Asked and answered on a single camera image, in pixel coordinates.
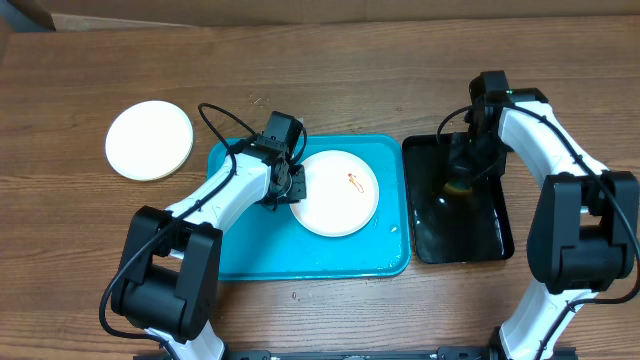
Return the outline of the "green yellow sponge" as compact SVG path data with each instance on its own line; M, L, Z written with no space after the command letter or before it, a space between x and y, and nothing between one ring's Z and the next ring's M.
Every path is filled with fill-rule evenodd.
M471 185L465 184L464 182L457 182L457 181L446 182L443 187L443 191L447 194L456 195L456 196L469 195L473 192Z

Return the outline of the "white plate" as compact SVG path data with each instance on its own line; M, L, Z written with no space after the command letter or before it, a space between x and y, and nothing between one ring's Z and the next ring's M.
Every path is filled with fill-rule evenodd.
M150 100L114 119L104 149L109 165L121 176L154 181L179 169L193 144L194 129L187 114L173 103Z
M326 150L302 162L306 198L290 206L295 219L323 237L362 229L376 212L380 190L373 170L356 155Z

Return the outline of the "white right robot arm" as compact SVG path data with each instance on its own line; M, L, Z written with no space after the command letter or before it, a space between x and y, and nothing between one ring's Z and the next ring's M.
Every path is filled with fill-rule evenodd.
M541 189L527 240L532 280L515 312L492 339L497 359L552 359L554 345L585 305L606 298L614 281L639 271L639 182L584 151L537 88L513 89L504 71L480 73L459 109L468 129L450 140L446 192L462 195L501 176L515 152Z

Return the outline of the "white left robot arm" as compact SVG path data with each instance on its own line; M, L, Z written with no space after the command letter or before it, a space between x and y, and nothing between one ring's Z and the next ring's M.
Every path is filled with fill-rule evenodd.
M263 132L225 143L222 167L167 210L133 216L117 273L99 305L110 335L156 342L166 359L222 359L210 324L222 237L252 205L276 210L306 196L303 123L274 111Z

